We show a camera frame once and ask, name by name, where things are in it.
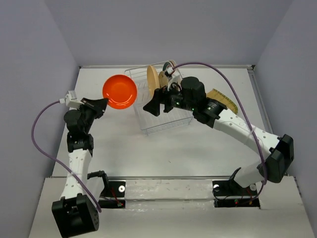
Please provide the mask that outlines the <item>small cream plate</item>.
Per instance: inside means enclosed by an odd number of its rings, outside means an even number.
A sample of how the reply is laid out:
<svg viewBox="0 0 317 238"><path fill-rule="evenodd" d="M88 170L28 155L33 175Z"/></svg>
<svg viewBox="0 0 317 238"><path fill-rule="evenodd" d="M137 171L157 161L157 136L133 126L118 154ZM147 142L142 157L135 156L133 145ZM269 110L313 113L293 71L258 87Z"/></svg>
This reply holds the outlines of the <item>small cream plate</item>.
<svg viewBox="0 0 317 238"><path fill-rule="evenodd" d="M171 80L171 76L170 75L166 75L165 74L165 71L161 71L158 75L158 79L159 79L159 84L160 84L160 87L168 87L169 85L169 82Z"/></svg>

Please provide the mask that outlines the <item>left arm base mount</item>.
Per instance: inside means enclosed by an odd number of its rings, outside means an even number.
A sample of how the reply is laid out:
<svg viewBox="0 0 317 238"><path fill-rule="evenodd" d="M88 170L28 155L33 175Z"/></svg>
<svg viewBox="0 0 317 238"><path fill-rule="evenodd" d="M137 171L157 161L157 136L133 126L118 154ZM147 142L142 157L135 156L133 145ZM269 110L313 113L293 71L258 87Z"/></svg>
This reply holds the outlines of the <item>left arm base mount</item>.
<svg viewBox="0 0 317 238"><path fill-rule="evenodd" d="M107 188L104 188L99 198L102 209L124 209L126 181L110 180Z"/></svg>

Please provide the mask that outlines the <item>white plate with green rim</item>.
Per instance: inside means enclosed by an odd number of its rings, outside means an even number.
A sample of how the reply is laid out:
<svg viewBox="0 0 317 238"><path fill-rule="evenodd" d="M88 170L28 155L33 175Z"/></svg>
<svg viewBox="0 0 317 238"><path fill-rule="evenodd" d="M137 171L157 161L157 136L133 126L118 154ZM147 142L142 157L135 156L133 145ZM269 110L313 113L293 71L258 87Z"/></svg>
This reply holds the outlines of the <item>white plate with green rim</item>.
<svg viewBox="0 0 317 238"><path fill-rule="evenodd" d="M169 67L173 67L173 64L172 64L172 62L167 61L167 62L164 63L162 70L166 71L166 69L169 68Z"/></svg>

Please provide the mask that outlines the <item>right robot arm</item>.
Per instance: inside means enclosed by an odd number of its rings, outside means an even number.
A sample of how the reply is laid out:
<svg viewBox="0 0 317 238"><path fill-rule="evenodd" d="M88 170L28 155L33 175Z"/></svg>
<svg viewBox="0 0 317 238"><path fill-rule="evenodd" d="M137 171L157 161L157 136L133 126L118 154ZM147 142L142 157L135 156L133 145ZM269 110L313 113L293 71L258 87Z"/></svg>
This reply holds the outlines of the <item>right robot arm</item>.
<svg viewBox="0 0 317 238"><path fill-rule="evenodd" d="M280 183L294 160L294 140L285 134L268 133L234 114L225 104L207 97L205 87L196 77L185 77L180 83L172 82L160 86L159 80L148 80L152 99L143 107L144 111L158 117L178 108L193 113L194 119L221 131L249 147L258 155L260 162L234 171L228 182L233 194L240 194L251 184L260 181Z"/></svg>

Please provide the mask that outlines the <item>beige plate with leaf design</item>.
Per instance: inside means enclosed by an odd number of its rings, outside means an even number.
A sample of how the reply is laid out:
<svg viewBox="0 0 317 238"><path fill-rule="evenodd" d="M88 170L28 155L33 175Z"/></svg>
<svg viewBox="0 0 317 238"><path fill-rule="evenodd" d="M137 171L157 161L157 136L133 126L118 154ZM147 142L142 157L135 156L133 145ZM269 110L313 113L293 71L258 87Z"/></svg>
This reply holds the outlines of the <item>beige plate with leaf design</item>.
<svg viewBox="0 0 317 238"><path fill-rule="evenodd" d="M169 60L169 66L166 67L166 70L169 75L176 75L179 74L178 69L174 69L176 66L176 62L174 60Z"/></svg>

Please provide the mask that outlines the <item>yellow bamboo-pattern rectangular plate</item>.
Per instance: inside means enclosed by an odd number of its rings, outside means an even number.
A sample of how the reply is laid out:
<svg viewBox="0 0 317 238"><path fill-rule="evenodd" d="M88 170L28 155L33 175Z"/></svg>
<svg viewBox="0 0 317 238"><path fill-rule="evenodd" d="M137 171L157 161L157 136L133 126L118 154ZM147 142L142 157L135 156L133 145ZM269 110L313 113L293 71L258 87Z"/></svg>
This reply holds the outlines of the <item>yellow bamboo-pattern rectangular plate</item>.
<svg viewBox="0 0 317 238"><path fill-rule="evenodd" d="M227 96L225 96L223 93L216 89L212 89L209 91L206 96L211 99L215 99L223 104L225 104L229 109L232 110L234 114L238 114L238 107L237 105L229 99Z"/></svg>

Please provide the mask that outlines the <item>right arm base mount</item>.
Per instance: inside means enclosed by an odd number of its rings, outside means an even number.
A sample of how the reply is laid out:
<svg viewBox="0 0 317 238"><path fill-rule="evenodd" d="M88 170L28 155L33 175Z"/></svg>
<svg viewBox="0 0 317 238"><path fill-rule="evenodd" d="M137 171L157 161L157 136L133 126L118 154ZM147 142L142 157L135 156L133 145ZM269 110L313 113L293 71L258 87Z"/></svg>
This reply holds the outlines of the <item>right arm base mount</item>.
<svg viewBox="0 0 317 238"><path fill-rule="evenodd" d="M215 208L260 208L256 184L250 184L248 187L243 188L234 181L239 170L241 168L237 168L228 180L215 180L212 182Z"/></svg>

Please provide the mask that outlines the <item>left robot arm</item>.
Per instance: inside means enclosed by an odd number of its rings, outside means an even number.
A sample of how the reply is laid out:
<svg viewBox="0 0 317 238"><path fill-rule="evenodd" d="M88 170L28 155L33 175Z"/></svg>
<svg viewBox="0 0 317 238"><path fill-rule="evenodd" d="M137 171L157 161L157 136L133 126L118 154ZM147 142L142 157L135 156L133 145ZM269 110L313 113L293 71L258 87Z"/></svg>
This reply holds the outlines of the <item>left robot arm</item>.
<svg viewBox="0 0 317 238"><path fill-rule="evenodd" d="M68 129L69 164L60 165L68 174L60 199L52 203L53 217L63 238L99 229L99 196L109 192L109 183L104 171L88 172L94 149L94 139L89 131L94 120L104 115L107 104L107 98L83 98L63 118Z"/></svg>

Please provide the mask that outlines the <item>orange translucent plate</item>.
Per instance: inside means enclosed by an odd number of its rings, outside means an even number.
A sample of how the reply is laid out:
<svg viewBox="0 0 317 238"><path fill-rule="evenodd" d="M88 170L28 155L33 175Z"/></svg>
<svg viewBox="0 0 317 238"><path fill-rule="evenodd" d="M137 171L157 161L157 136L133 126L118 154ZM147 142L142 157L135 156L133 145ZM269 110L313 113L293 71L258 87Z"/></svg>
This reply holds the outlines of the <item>orange translucent plate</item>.
<svg viewBox="0 0 317 238"><path fill-rule="evenodd" d="M108 78L102 89L104 98L108 99L108 105L117 110L129 108L137 98L137 86L128 76L116 74Z"/></svg>

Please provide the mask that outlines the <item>tan round plate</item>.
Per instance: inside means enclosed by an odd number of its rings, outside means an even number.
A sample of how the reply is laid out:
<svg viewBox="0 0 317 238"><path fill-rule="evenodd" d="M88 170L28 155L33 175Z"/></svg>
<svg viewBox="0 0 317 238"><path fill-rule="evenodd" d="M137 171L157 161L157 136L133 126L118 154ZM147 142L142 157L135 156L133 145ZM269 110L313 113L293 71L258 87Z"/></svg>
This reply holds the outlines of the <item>tan round plate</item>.
<svg viewBox="0 0 317 238"><path fill-rule="evenodd" d="M160 84L159 84L158 73L152 65L149 65L147 67L147 84L148 84L149 94L151 97L153 97L155 90L160 88Z"/></svg>

